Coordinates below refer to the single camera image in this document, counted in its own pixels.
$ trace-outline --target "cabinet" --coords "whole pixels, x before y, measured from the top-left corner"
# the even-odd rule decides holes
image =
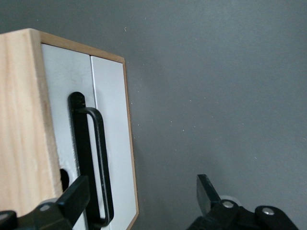
[[[1,209],[19,216],[62,193],[80,174],[68,97],[81,92],[104,120],[114,218],[129,229],[138,215],[129,102],[122,57],[33,29],[0,35]],[[105,217],[94,126],[89,121],[100,216]],[[81,215],[74,229],[85,228]]]

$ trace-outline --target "black clamp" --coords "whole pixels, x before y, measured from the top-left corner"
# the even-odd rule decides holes
[[[188,230],[298,230],[276,207],[259,206],[252,213],[234,201],[221,200],[205,174],[197,177],[197,200],[203,217]]]
[[[15,211],[0,212],[0,230],[72,230],[90,201],[87,176],[79,176],[55,202],[38,205],[17,218]]]

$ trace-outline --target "white cabinet door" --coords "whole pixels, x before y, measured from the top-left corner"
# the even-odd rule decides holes
[[[91,60],[96,108],[105,126],[114,205],[114,218],[109,226],[111,230],[125,230],[136,215],[137,201],[123,64],[93,56]]]
[[[67,171],[71,184],[80,173],[77,168],[76,153],[72,140],[68,96],[72,92],[81,92],[85,96],[86,106],[95,108],[90,56],[44,44],[42,50],[59,164],[62,169]],[[91,118],[88,119],[88,122],[92,152],[96,160],[93,158],[97,163],[94,128]],[[100,184],[99,174],[97,175],[96,184]],[[98,190],[97,193],[100,203],[103,205],[101,190]],[[102,210],[101,216],[104,217],[103,206],[100,207],[100,210]],[[78,219],[74,229],[85,229],[83,214]]]

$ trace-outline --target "metal handle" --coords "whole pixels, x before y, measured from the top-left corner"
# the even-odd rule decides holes
[[[108,225],[114,217],[111,183],[106,154],[104,122],[97,109],[85,106],[84,95],[80,92],[74,92],[69,96],[69,107],[80,174],[87,175],[90,183],[91,199],[86,207],[88,226],[91,230],[98,230]],[[94,122],[99,175],[106,215],[105,219],[100,218],[87,114],[91,116]]]

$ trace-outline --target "screw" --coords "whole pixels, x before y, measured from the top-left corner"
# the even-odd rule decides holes
[[[49,208],[50,208],[49,205],[44,205],[44,206],[42,206],[39,210],[40,210],[41,212],[43,212],[43,211],[48,210]]]
[[[223,202],[223,205],[226,207],[226,208],[232,208],[234,206],[233,203],[231,203],[230,201],[224,201]]]
[[[9,214],[4,213],[0,215],[0,220],[6,219],[9,216]]]
[[[267,215],[270,215],[270,216],[274,215],[274,211],[272,209],[270,209],[269,207],[264,207],[262,211],[263,211],[263,213],[265,213]]]

